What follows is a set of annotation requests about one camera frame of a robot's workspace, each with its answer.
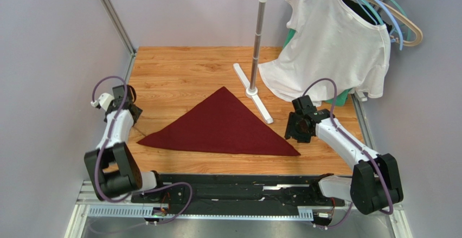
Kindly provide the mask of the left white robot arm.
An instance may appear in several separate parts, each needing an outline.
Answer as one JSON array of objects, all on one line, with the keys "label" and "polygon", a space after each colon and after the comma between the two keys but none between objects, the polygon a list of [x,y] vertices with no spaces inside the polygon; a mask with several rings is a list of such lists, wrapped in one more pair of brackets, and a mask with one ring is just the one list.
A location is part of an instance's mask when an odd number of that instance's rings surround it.
[{"label": "left white robot arm", "polygon": [[95,184],[95,167],[100,151],[103,151],[99,166],[99,185],[102,193],[111,199],[129,194],[155,189],[159,185],[159,175],[155,171],[141,172],[128,146],[130,129],[142,113],[134,102],[136,92],[127,85],[127,97],[123,99],[123,85],[112,88],[113,93],[103,93],[91,105],[104,109],[106,128],[95,150],[85,153],[84,162],[95,194],[99,200],[103,197]]}]

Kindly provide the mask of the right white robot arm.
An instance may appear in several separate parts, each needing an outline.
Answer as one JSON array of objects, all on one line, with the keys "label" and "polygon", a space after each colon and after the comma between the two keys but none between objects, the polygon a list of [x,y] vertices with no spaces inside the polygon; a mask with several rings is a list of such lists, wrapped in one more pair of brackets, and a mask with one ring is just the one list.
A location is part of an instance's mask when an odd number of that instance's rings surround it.
[{"label": "right white robot arm", "polygon": [[309,143],[317,137],[348,164],[351,177],[324,174],[315,190],[324,197],[352,202],[364,215],[390,208],[403,201],[403,189],[396,159],[379,154],[361,143],[327,109],[319,110],[308,95],[292,100],[285,138]]}]

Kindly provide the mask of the metal utensil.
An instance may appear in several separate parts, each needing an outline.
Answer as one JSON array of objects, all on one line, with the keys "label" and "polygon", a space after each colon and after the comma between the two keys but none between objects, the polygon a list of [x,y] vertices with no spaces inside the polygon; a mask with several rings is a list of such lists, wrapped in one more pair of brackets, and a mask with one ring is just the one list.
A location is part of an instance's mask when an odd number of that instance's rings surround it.
[{"label": "metal utensil", "polygon": [[146,137],[146,134],[143,133],[141,130],[137,129],[136,127],[133,127],[135,131],[137,131],[141,136]]}]

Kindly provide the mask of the dark red cloth napkin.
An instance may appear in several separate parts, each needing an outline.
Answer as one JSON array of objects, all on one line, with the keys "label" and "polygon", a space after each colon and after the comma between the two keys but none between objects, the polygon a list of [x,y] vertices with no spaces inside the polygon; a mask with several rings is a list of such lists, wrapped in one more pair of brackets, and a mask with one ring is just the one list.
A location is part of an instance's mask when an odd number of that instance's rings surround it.
[{"label": "dark red cloth napkin", "polygon": [[138,144],[176,151],[300,156],[225,87]]}]

